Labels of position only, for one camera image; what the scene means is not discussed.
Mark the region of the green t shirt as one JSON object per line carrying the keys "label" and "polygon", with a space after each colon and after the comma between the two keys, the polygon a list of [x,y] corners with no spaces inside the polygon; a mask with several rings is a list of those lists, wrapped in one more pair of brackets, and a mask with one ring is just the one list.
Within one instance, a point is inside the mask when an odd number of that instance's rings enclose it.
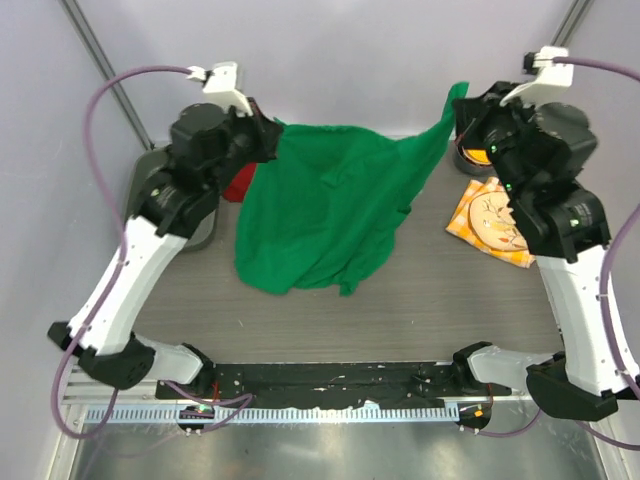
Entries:
{"label": "green t shirt", "polygon": [[357,126],[285,126],[276,159],[257,167],[241,206],[239,279],[274,295],[332,285],[351,295],[389,259],[468,88],[454,84],[440,119],[401,139]]}

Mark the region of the floral ceramic plate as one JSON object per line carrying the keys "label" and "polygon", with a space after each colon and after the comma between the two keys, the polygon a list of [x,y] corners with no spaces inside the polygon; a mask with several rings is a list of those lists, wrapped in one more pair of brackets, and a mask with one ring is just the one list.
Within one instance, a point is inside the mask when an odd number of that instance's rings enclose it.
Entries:
{"label": "floral ceramic plate", "polygon": [[516,227],[504,192],[488,192],[475,197],[469,205],[469,224],[475,236],[493,250],[519,252],[528,249]]}

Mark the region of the orange checkered cloth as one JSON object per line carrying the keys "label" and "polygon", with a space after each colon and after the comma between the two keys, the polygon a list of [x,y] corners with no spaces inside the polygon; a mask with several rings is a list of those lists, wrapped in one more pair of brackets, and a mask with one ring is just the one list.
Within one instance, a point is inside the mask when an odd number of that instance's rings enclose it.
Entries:
{"label": "orange checkered cloth", "polygon": [[529,268],[534,263],[535,257],[529,252],[528,249],[526,251],[519,252],[503,252],[493,250],[484,245],[475,236],[473,230],[471,229],[468,217],[469,205],[471,201],[481,194],[495,191],[504,192],[507,195],[506,190],[500,184],[499,180],[496,177],[490,177],[485,182],[471,180],[463,196],[461,197],[461,200],[457,205],[449,224],[446,227],[446,231],[485,254],[488,254],[494,258],[517,267]]}

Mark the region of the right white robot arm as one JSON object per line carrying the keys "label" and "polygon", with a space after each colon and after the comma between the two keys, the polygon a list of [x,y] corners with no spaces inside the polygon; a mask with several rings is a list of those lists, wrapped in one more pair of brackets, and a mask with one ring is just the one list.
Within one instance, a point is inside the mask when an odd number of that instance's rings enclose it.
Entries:
{"label": "right white robot arm", "polygon": [[602,270],[612,250],[602,202],[578,182],[598,141],[586,115],[553,102],[525,103],[498,82],[452,103],[456,143],[481,148],[506,190],[517,230],[534,256],[563,348],[529,354],[488,342],[454,355],[451,380],[465,395],[486,384],[529,394],[547,415],[595,422],[639,384],[615,296]]}

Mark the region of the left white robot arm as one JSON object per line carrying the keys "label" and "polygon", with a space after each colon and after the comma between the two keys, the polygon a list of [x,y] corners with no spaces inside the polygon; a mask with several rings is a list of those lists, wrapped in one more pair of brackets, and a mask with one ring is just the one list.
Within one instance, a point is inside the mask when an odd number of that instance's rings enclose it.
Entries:
{"label": "left white robot arm", "polygon": [[163,271],[218,208],[221,195],[250,163],[276,157],[283,128],[255,99],[248,110],[193,104],[171,125],[163,164],[142,183],[115,253],[81,311],[55,322],[49,338],[70,351],[90,378],[117,390],[143,380],[170,381],[190,398],[213,385],[213,363],[195,347],[152,341],[134,331],[142,306]]}

